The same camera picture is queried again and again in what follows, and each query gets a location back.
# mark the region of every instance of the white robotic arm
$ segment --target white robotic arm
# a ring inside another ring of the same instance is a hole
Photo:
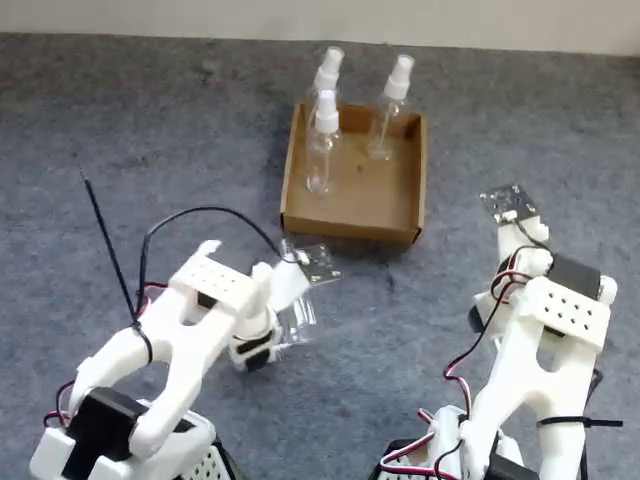
[[[130,414],[125,419],[131,423],[130,432],[124,439],[126,445],[120,448],[133,456],[120,461],[99,455],[88,475],[86,468],[82,475],[77,474],[69,467],[70,459],[86,457],[86,452],[80,455],[76,450],[74,454],[76,443],[86,439],[80,438],[81,433],[71,438],[64,428],[48,428],[31,461],[37,478],[75,480],[86,475],[85,480],[172,480],[183,467],[212,453],[213,426],[189,411],[203,376],[227,346],[232,360],[245,368],[273,360],[280,340],[276,313],[311,286],[293,257],[275,268],[259,263],[247,276],[214,260],[219,246],[218,241],[203,243],[139,318],[153,360],[169,364],[165,388],[153,402],[146,403],[147,408],[136,414],[137,404],[128,405],[117,392],[105,389],[148,363],[147,345],[135,329],[116,333],[78,368],[69,402],[69,432],[77,430],[76,418],[92,422],[102,415],[92,411],[83,416],[83,409],[111,402],[116,410]],[[191,427],[176,432],[182,421]],[[94,431],[92,435],[106,434]]]
[[[517,184],[480,198],[499,225],[500,267],[490,289],[474,297],[470,316],[481,338],[494,340],[498,354],[469,412],[458,410],[455,422],[438,421],[446,412],[451,416],[455,407],[436,413],[419,471],[425,475],[431,469],[435,476],[439,470],[447,480],[573,479],[584,447],[584,408],[617,286],[612,278],[544,245],[548,228]],[[550,371],[539,365],[539,349],[552,352]],[[543,458],[539,473],[524,468],[517,443],[500,430],[525,404],[538,417]],[[415,456],[407,453],[396,462],[400,465],[392,468],[381,462],[379,476],[373,478],[416,473],[411,470]]]

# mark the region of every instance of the white spray nozzle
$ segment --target white spray nozzle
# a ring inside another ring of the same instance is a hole
[[[318,68],[313,84],[318,90],[335,90],[340,76],[340,65],[344,58],[344,52],[338,47],[329,47],[324,54],[322,65]]]
[[[411,69],[413,69],[414,60],[409,55],[398,55],[396,64],[393,66],[393,72],[387,79],[384,87],[384,93],[388,97],[395,100],[404,100],[409,90]]]
[[[335,90],[320,90],[316,110],[316,130],[321,133],[333,133],[340,127],[340,118],[336,106]]]

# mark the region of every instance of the cable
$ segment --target cable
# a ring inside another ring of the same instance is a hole
[[[593,375],[591,376],[591,383],[589,384],[589,393],[587,393],[587,401],[585,408],[589,405],[591,397],[598,389],[602,381],[604,380],[604,373],[597,368],[593,369]],[[584,440],[584,447],[582,448],[582,457],[580,457],[580,480],[589,480],[589,459],[587,458],[587,439]]]
[[[487,318],[487,322],[484,324],[484,328],[480,332],[480,335],[478,335],[476,340],[473,342],[471,347],[466,352],[464,352],[464,353],[458,355],[456,358],[454,358],[453,361],[451,361],[445,367],[444,371],[442,372],[442,376],[445,378],[445,380],[449,380],[449,381],[455,380],[460,384],[460,387],[462,388],[462,392],[464,394],[464,400],[465,400],[465,405],[466,405],[466,409],[467,409],[467,415],[471,411],[471,389],[469,388],[469,384],[467,383],[467,381],[464,378],[462,378],[460,376],[457,376],[457,375],[452,375],[452,373],[458,367],[458,365],[460,365],[478,347],[478,345],[480,344],[480,341],[482,340],[482,338],[484,337],[485,333],[489,329],[489,325],[491,324],[491,321],[495,317],[495,314],[498,311],[498,308],[500,308],[500,305],[502,304],[502,300],[503,300],[504,296],[506,295],[507,290],[509,290],[509,288],[513,284],[524,285],[523,282],[512,281],[512,282],[507,283],[502,288],[502,290],[500,291],[500,295],[498,295],[496,303],[493,306],[493,309],[491,310],[491,313],[489,314],[489,317]]]
[[[140,268],[139,268],[139,272],[138,272],[138,290],[137,290],[137,301],[136,301],[136,308],[135,308],[135,316],[134,316],[134,320],[131,322],[131,328],[133,328],[136,333],[138,335],[140,335],[140,337],[142,338],[142,340],[145,343],[145,346],[147,347],[147,357],[148,357],[148,363],[153,362],[153,346],[151,345],[151,342],[149,341],[149,338],[145,335],[145,333],[142,331],[142,325],[140,324],[139,321],[139,317],[142,313],[142,308],[144,306],[144,287],[146,284],[146,276],[147,276],[147,257],[149,255],[149,244],[151,243],[151,237],[153,237],[153,235],[160,230],[162,227],[164,227],[165,225],[167,225],[168,223],[171,223],[172,221],[188,215],[190,213],[195,213],[195,212],[225,212],[225,213],[229,213],[237,218],[239,218],[240,220],[242,220],[244,223],[246,223],[247,225],[249,225],[251,228],[253,228],[253,230],[260,235],[260,237],[262,237],[262,239],[267,243],[267,245],[269,246],[269,248],[271,248],[271,250],[274,251],[274,253],[276,255],[278,255],[278,257],[280,257],[280,259],[284,262],[287,263],[298,263],[297,260],[289,260],[288,258],[285,258],[281,253],[280,250],[278,248],[278,246],[276,245],[276,243],[271,240],[271,238],[269,238],[269,235],[267,235],[267,233],[260,228],[253,220],[251,220],[249,217],[247,217],[246,215],[233,210],[232,208],[227,208],[227,207],[220,207],[220,206],[202,206],[202,207],[193,207],[193,208],[188,208],[186,210],[181,210],[177,213],[174,213],[173,215],[168,216],[167,218],[165,218],[164,220],[161,220],[159,223],[155,224],[153,227],[151,227],[149,229],[149,231],[147,232],[147,234],[144,236],[144,240],[142,242],[142,251],[140,252]]]
[[[260,228],[253,220],[251,220],[249,217],[247,217],[246,215],[233,210],[231,208],[227,208],[227,207],[220,207],[220,206],[202,206],[202,207],[194,207],[194,208],[188,208],[186,210],[181,210],[180,212],[174,213],[173,215],[168,216],[167,218],[165,218],[164,220],[161,220],[159,223],[157,223],[156,225],[154,225],[153,227],[151,227],[151,229],[149,229],[149,231],[147,232],[147,234],[144,236],[144,241],[142,242],[142,251],[140,253],[140,269],[138,272],[138,298],[137,298],[137,305],[136,305],[136,312],[139,312],[140,309],[142,308],[142,304],[143,304],[143,295],[142,292],[144,291],[144,285],[145,285],[145,280],[146,280],[146,276],[147,276],[147,257],[149,254],[149,244],[151,242],[151,237],[158,231],[160,230],[162,227],[164,227],[165,225],[167,225],[168,223],[184,216],[184,215],[188,215],[190,213],[195,213],[195,212],[225,212],[225,213],[229,213],[237,218],[239,218],[240,220],[242,220],[243,222],[245,222],[247,225],[249,225],[251,228],[253,228],[253,230],[260,235],[260,237],[262,237],[262,239],[267,243],[267,245],[269,246],[269,248],[271,248],[271,250],[273,250],[273,252],[278,255],[278,257],[280,257],[283,261],[288,262],[288,263],[298,263],[297,261],[291,261],[289,259],[286,259],[282,256],[282,254],[280,253],[280,250],[278,248],[278,246],[276,245],[276,243],[271,240],[271,238],[269,238],[269,236],[267,235],[267,233]]]
[[[64,395],[64,392],[66,392],[69,388],[73,387],[74,384],[75,384],[75,380],[71,380],[63,384],[60,388],[58,388],[58,391],[56,392],[56,410],[55,411],[58,414],[58,418],[60,419],[60,424],[63,426],[66,426],[66,425],[65,425],[65,419],[63,417],[61,406],[60,406],[62,395]]]
[[[536,247],[544,248],[545,250],[551,251],[551,249],[547,247],[544,243],[542,243],[540,240],[536,240],[531,235],[529,235],[529,232],[527,232],[527,229],[524,228],[524,226],[520,223],[519,220],[514,220],[513,223],[516,224],[516,226],[518,227],[518,230],[520,230],[520,233],[522,233],[525,237],[527,237],[527,240],[533,243]]]
[[[444,460],[446,457],[448,457],[452,453],[457,452],[461,446],[462,446],[462,440],[458,441],[458,444],[455,447],[453,447],[451,450],[448,450],[444,452],[442,455],[440,455],[436,460],[436,462],[433,464],[433,471],[438,480],[446,480],[447,478],[444,476],[443,473],[440,472],[440,464],[442,463],[442,460]]]

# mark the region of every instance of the cardboard box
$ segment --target cardboard box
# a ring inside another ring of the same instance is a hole
[[[414,243],[424,225],[427,181],[426,118],[409,114],[390,131],[397,158],[373,160],[366,152],[373,111],[340,105],[343,143],[332,163],[327,195],[305,187],[304,105],[291,122],[280,215],[285,230],[297,233]]]

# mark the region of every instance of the spray bottle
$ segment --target spray bottle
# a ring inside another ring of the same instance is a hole
[[[338,102],[338,92],[336,85],[340,77],[340,65],[344,58],[344,51],[338,47],[329,47],[324,55],[322,65],[318,67],[313,84],[309,88],[305,97],[305,125],[307,131],[313,129],[316,108],[318,106],[318,95],[321,90],[334,90],[336,92],[336,102]]]
[[[384,91],[376,102],[368,143],[369,157],[373,159],[391,160],[394,156],[389,132],[408,109],[406,98],[413,63],[413,57],[409,55],[398,56]]]
[[[328,193],[333,157],[339,147],[340,117],[334,90],[320,90],[314,125],[307,138],[307,190]]]

